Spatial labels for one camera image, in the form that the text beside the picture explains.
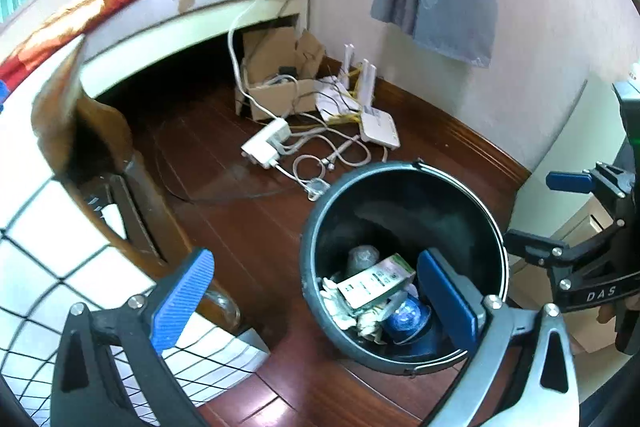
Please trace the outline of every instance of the small box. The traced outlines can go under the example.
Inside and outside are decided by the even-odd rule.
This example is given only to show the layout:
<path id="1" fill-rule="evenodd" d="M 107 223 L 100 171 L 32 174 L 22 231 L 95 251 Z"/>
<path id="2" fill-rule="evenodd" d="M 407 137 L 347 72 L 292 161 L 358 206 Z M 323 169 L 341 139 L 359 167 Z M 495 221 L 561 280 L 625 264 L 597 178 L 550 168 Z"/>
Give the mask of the small box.
<path id="1" fill-rule="evenodd" d="M 273 114 L 293 114 L 316 110 L 314 79 L 324 58 L 324 46 L 308 31 L 304 31 L 296 41 L 292 27 L 247 32 L 242 36 L 244 60 L 242 61 L 242 82 L 245 91 L 262 107 Z M 298 95 L 295 107 L 296 84 L 282 82 L 265 86 L 265 80 L 278 74 L 283 67 L 295 67 L 298 72 Z M 236 114 L 240 114 L 244 96 L 236 87 Z M 270 118 L 248 100 L 253 120 Z"/>
<path id="2" fill-rule="evenodd" d="M 338 290 L 349 306 L 356 310 L 389 298 L 412 282 L 414 276 L 415 270 L 396 253 L 342 281 L 338 284 Z"/>

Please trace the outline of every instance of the black trash can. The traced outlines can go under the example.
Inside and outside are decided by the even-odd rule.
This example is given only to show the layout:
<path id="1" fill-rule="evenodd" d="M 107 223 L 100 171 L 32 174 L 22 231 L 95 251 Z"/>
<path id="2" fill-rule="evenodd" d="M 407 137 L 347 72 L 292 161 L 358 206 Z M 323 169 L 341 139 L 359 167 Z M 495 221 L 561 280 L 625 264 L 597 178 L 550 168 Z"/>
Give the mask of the black trash can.
<path id="1" fill-rule="evenodd" d="M 319 291 L 322 278 L 344 270 L 348 251 L 357 245 L 374 245 L 381 259 L 399 253 L 414 267 L 422 250 L 438 248 L 483 295 L 506 297 L 509 264 L 500 230 L 465 185 L 421 162 L 372 164 L 346 174 L 318 200 L 306 222 L 302 291 L 332 343 L 376 371 L 434 373 L 464 359 L 466 351 L 453 347 L 439 321 L 431 321 L 409 346 L 380 346 L 359 338 L 353 328 L 338 328 Z"/>

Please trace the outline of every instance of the brown cardboard box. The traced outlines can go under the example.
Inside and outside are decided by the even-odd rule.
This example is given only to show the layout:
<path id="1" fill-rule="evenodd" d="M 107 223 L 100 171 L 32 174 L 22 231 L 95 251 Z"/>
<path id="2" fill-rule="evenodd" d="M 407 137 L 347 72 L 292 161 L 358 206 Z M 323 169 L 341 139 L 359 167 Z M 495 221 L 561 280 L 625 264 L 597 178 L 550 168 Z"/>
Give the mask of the brown cardboard box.
<path id="1" fill-rule="evenodd" d="M 295 29 L 291 27 L 258 30 L 245 33 L 242 40 L 245 57 L 241 68 L 242 81 L 250 96 L 278 116 L 316 109 L 314 79 L 324 58 L 324 46 L 310 32 L 305 30 L 296 41 Z M 295 66 L 298 70 L 298 93 L 293 82 L 264 85 L 265 80 L 278 74 L 281 66 Z M 296 94 L 298 101 L 292 108 Z M 237 114 L 242 109 L 243 98 L 236 88 Z M 249 104 L 253 120 L 269 118 L 252 100 Z"/>

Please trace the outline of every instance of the wooden baseboard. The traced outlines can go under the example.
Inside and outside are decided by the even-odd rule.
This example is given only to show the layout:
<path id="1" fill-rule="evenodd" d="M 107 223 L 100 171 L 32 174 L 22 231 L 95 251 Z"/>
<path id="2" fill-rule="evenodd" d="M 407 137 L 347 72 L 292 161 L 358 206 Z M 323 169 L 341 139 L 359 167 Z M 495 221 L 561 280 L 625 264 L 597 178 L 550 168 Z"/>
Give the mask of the wooden baseboard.
<path id="1" fill-rule="evenodd" d="M 337 74 L 340 61 L 326 57 L 321 71 Z M 401 87 L 376 79 L 376 107 L 410 126 L 419 126 L 438 149 L 464 165 L 474 165 L 482 176 L 508 190 L 518 190 L 530 176 L 529 170 L 506 152 L 457 118 Z"/>

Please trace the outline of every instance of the bed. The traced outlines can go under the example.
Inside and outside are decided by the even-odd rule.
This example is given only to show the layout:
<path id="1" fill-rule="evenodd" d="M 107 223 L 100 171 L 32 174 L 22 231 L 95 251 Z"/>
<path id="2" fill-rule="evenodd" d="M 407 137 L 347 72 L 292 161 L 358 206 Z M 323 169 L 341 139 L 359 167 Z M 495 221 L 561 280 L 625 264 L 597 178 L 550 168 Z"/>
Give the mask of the bed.
<path id="1" fill-rule="evenodd" d="M 42 1 L 32 0 L 31 7 Z M 78 46 L 84 46 L 79 78 L 84 90 L 95 97 L 166 56 L 224 34 L 252 1 L 135 0 L 91 32 L 60 46 L 4 102 L 0 114 L 0 373 L 37 425 L 49 426 L 53 362 L 69 306 L 85 301 L 92 307 L 114 307 L 125 295 L 146 291 L 152 279 L 92 225 L 56 179 L 34 135 L 34 99 Z M 307 0 L 267 0 L 247 14 L 241 26 L 297 15 L 298 25 L 305 27 L 306 6 Z M 0 28 L 4 46 L 27 36 L 24 33 L 34 23 L 28 8 Z M 21 20 L 30 22 L 21 24 Z M 8 52 L 0 50 L 0 58 Z M 177 348 L 163 354 L 196 405 L 254 373 L 267 355 L 266 346 L 255 335 L 235 337 L 201 315 L 193 315 Z M 157 425 L 123 353 L 117 355 L 116 364 L 136 413 Z"/>

